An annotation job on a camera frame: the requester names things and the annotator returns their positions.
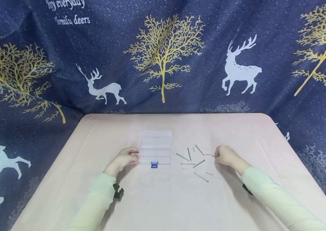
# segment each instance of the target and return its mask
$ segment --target blue clasp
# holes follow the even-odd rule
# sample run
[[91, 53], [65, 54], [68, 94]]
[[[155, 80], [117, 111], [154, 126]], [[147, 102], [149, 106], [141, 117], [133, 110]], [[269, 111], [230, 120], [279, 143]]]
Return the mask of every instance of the blue clasp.
[[158, 168], [158, 161], [151, 161], [151, 168]]

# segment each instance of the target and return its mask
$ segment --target deer antlers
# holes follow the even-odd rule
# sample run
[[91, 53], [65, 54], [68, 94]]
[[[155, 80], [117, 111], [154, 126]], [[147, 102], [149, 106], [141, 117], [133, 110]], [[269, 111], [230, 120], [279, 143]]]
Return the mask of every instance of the deer antlers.
[[83, 75], [87, 80], [94, 81], [94, 80], [99, 80], [99, 79], [102, 77], [102, 75], [100, 75], [100, 73], [99, 73], [99, 70], [96, 68], [96, 71], [94, 71], [94, 70], [92, 71], [92, 73], [93, 73], [94, 75], [92, 75], [92, 73], [90, 73], [90, 75], [91, 75], [91, 79], [88, 79], [87, 76], [82, 72], [82, 69], [80, 68], [80, 66], [77, 65], [77, 63], [76, 63], [76, 66], [77, 66], [78, 70], [82, 73], [82, 75]]
[[252, 48], [253, 46], [256, 45], [256, 43], [255, 43], [256, 36], [257, 36], [257, 35], [255, 35], [254, 39], [252, 39], [252, 38], [250, 37], [250, 39], [248, 39], [249, 44], [246, 45], [246, 41], [245, 41], [245, 42], [243, 43], [243, 45], [242, 45], [241, 48], [240, 48], [240, 46], [238, 46], [237, 49], [236, 49], [236, 51], [233, 51], [233, 52], [232, 52], [232, 47], [231, 47], [232, 44], [233, 44], [233, 40], [232, 40], [232, 41], [230, 42], [230, 45], [228, 46], [227, 52], [228, 52], [228, 53], [235, 53], [235, 52], [243, 51], [243, 50], [245, 50], [245, 49], [250, 49], [250, 48]]

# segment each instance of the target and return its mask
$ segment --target clear plastic box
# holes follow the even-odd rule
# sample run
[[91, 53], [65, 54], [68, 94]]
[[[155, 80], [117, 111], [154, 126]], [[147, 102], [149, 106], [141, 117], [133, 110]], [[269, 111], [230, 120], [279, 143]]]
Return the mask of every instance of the clear plastic box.
[[171, 131], [142, 131], [140, 141], [139, 163], [170, 165], [172, 158]]

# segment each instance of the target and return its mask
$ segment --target table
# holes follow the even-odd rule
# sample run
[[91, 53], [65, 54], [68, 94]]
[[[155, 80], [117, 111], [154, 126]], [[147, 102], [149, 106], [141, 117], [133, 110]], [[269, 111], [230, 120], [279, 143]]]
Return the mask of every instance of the table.
[[[12, 230], [66, 230], [94, 180], [120, 149], [138, 147], [144, 130], [172, 131], [174, 154], [185, 156], [195, 145], [204, 154], [213, 154], [217, 145], [230, 145], [326, 223], [325, 195], [265, 114], [89, 114]], [[205, 162], [194, 171], [183, 170], [187, 166], [180, 163], [187, 161], [173, 155], [171, 165], [157, 169], [126, 167], [118, 178], [124, 196], [111, 204], [98, 230], [286, 230], [242, 188], [233, 170], [215, 165], [212, 156], [197, 150], [191, 158], [193, 163]]]

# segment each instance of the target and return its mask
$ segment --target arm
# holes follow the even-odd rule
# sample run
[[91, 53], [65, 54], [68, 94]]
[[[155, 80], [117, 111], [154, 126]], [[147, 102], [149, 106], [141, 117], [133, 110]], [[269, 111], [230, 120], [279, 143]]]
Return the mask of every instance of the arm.
[[138, 162], [138, 149], [122, 149], [97, 178], [68, 231], [95, 231], [114, 197], [113, 184], [126, 165]]
[[68, 231], [94, 231], [113, 202], [115, 177], [99, 176]]
[[234, 168], [241, 175], [248, 190], [290, 231], [326, 231], [326, 225], [314, 214], [229, 146], [219, 146], [215, 156], [216, 162]]

